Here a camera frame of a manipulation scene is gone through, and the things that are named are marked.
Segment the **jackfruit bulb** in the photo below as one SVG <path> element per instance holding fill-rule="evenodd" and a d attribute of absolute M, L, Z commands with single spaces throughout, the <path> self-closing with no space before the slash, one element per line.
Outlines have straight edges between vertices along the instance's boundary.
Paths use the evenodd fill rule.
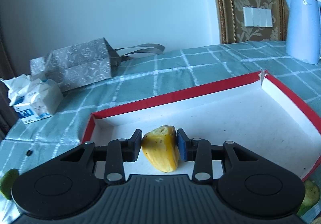
<path fill-rule="evenodd" d="M 311 209 L 320 199 L 320 190 L 314 182 L 312 182 L 311 180 L 306 180 L 304 182 L 304 187 L 305 196 L 297 213 L 299 217 L 301 217 L 304 213 Z"/>
<path fill-rule="evenodd" d="M 142 151 L 158 170 L 172 172 L 177 169 L 179 149 L 176 145 L 175 127 L 164 125 L 144 135 Z"/>

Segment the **black hole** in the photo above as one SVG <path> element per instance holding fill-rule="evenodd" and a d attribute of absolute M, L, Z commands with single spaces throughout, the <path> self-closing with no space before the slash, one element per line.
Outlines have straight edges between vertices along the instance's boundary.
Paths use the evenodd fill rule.
<path fill-rule="evenodd" d="M 238 157 L 239 161 L 257 161 L 257 158 L 251 156 L 250 154 L 246 153 L 238 147 L 234 147 L 233 150 L 236 156 Z"/>
<path fill-rule="evenodd" d="M 83 155 L 85 149 L 81 148 L 71 154 L 68 154 L 67 156 L 60 159 L 61 161 L 71 161 L 71 162 L 77 162 L 80 160 L 81 156 Z"/>
<path fill-rule="evenodd" d="M 32 154 L 33 152 L 32 152 L 32 150 L 27 150 L 27 152 L 26 152 L 26 156 L 30 156 L 31 154 Z"/>

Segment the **wall switch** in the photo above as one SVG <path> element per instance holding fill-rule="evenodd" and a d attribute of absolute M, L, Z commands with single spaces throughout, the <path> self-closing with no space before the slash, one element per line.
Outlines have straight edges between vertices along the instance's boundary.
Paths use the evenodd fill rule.
<path fill-rule="evenodd" d="M 266 26 L 272 27 L 272 11 L 270 9 L 266 9 Z"/>
<path fill-rule="evenodd" d="M 244 16 L 244 25 L 245 26 L 254 26 L 253 25 L 253 8 L 252 7 L 244 7 L 243 8 L 243 16 Z"/>
<path fill-rule="evenodd" d="M 244 25 L 253 27 L 272 27 L 272 12 L 270 9 L 244 7 Z"/>

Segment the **tissue box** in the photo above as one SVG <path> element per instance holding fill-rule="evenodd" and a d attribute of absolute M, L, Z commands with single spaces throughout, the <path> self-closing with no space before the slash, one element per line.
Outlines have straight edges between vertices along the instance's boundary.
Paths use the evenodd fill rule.
<path fill-rule="evenodd" d="M 50 86 L 47 90 L 39 93 L 34 89 L 13 104 L 13 108 L 24 124 L 53 116 L 62 101 L 63 95 L 58 85 L 50 79 L 46 83 Z"/>

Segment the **gray gift bag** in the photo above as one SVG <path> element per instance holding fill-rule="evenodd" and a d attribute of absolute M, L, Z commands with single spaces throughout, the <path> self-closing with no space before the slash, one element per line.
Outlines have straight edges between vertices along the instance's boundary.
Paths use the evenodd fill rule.
<path fill-rule="evenodd" d="M 130 51 L 130 48 L 141 48 Z M 53 50 L 30 60 L 31 75 L 52 79 L 62 92 L 111 78 L 111 68 L 121 61 L 162 54 L 159 44 L 113 49 L 104 38 Z"/>

